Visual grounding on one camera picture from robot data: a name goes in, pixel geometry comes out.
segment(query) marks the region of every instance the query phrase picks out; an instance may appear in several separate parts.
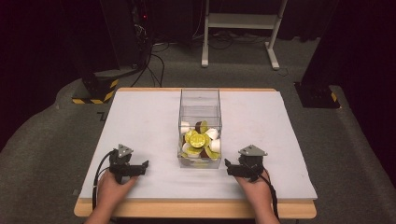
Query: gray floor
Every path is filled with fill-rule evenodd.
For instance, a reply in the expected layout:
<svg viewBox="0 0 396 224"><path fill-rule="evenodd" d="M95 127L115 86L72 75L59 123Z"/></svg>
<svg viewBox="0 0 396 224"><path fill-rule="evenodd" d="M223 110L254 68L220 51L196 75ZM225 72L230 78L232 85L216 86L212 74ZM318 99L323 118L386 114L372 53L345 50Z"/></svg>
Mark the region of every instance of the gray floor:
<svg viewBox="0 0 396 224"><path fill-rule="evenodd" d="M214 40L210 43L224 46ZM331 86L340 109L301 106L293 82L301 80L317 43L277 40L279 71L272 70L262 42L210 49L207 68L201 67L200 48L171 45L156 54L165 63L164 87L275 88L281 92L318 193L317 217L300 223L396 223L395 188L342 89ZM154 51L164 48L157 46ZM155 75L161 73L158 59L153 57L149 67ZM118 87L130 86L136 78L125 77ZM73 105L71 96L78 83L62 88L56 102L27 120L0 153L1 224L84 221L73 210L104 125L98 112L108 112L111 103ZM153 86L149 71L136 83L136 87Z"/></svg>

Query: silver metal part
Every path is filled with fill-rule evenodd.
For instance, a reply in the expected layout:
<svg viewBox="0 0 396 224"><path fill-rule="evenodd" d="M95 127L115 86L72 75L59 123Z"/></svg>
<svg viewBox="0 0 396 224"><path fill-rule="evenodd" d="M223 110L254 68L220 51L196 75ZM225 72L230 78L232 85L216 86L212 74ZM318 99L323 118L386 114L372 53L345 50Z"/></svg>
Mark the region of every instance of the silver metal part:
<svg viewBox="0 0 396 224"><path fill-rule="evenodd" d="M129 155L133 152L133 150L129 147L126 147L123 144L119 144L119 158Z"/></svg>
<svg viewBox="0 0 396 224"><path fill-rule="evenodd" d="M268 156L268 153L254 145L242 148L239 153L245 156Z"/></svg>

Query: yellow and black tape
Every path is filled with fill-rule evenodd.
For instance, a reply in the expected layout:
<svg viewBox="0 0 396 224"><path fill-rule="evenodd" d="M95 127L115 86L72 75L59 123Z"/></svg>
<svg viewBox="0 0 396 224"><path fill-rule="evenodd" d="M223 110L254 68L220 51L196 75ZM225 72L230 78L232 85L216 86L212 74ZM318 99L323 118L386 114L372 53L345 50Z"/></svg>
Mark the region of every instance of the yellow and black tape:
<svg viewBox="0 0 396 224"><path fill-rule="evenodd" d="M108 90L103 91L104 94L101 95L101 97L97 98L82 98L82 97L73 97L73 103L76 105L85 105L85 104L96 104L96 105L101 105L101 104L107 104L111 97L114 94L114 91L116 89L117 84L119 81L116 79L110 83L108 86Z"/></svg>

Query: table edge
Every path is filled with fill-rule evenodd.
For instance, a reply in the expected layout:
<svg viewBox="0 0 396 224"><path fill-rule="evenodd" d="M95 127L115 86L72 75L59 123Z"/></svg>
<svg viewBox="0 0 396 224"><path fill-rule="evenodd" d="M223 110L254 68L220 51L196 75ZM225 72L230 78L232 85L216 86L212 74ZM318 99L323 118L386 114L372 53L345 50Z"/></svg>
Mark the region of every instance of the table edge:
<svg viewBox="0 0 396 224"><path fill-rule="evenodd" d="M219 89L220 91L276 91L272 88L128 88L122 87L117 89L117 91L180 91L181 89Z"/></svg>
<svg viewBox="0 0 396 224"><path fill-rule="evenodd" d="M280 218L310 219L317 215L313 200L282 200L277 208ZM88 217L92 200L78 198L74 212L77 217ZM254 218L254 213L246 200L128 199L113 217Z"/></svg>

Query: controller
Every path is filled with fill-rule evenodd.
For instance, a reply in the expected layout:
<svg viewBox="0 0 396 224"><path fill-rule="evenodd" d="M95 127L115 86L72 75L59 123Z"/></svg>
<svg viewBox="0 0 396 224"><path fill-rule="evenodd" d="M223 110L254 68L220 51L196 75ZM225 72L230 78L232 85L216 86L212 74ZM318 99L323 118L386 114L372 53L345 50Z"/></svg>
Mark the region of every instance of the controller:
<svg viewBox="0 0 396 224"><path fill-rule="evenodd" d="M249 182L254 182L259 178L259 175L264 171L262 165L263 156L268 154L263 150L250 145L238 151L241 156L239 157L239 164L231 164L230 161L224 159L227 166L227 174L248 178Z"/></svg>
<svg viewBox="0 0 396 224"><path fill-rule="evenodd" d="M131 165L129 160L132 157L130 148L119 144L119 149L114 149L110 153L110 167L109 170L116 177L116 181L120 184L123 176L137 176L144 175L146 168L149 167L149 161L143 162L141 165Z"/></svg>

